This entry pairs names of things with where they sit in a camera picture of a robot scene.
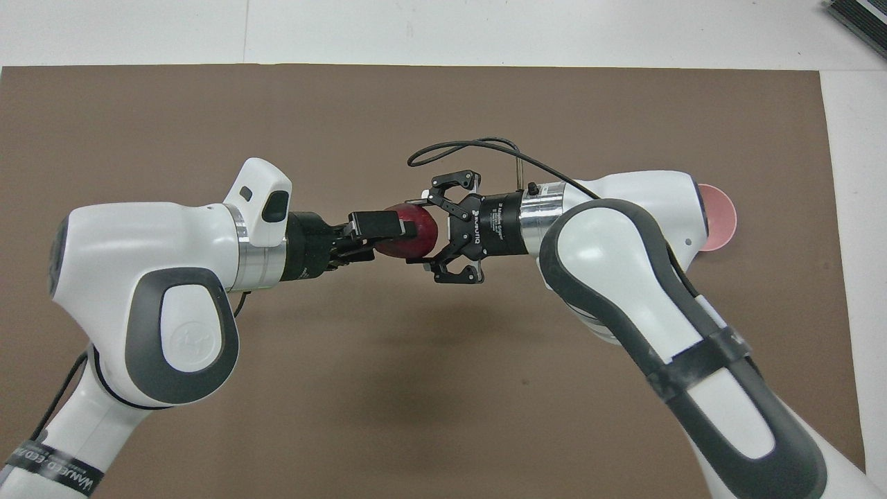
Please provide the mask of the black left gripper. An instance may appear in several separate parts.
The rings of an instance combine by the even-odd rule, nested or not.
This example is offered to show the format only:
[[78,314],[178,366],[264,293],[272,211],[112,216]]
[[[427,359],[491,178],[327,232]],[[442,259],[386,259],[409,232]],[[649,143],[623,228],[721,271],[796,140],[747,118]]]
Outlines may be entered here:
[[[395,211],[354,211],[344,225],[326,224],[317,213],[291,211],[286,218],[286,261],[280,281],[310,280],[343,266],[373,261],[369,243],[406,234]],[[343,237],[355,243],[335,243]]]

